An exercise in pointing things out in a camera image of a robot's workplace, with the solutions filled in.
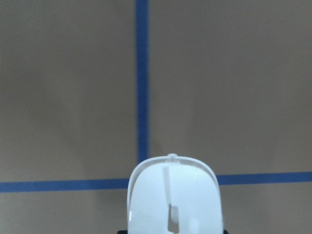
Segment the white computer mouse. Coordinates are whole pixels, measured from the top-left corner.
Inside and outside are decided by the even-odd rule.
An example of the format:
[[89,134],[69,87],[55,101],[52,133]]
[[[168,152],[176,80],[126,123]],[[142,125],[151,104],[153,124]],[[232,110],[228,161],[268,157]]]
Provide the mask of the white computer mouse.
[[152,157],[133,170],[127,188],[129,234],[222,234],[219,183],[202,161]]

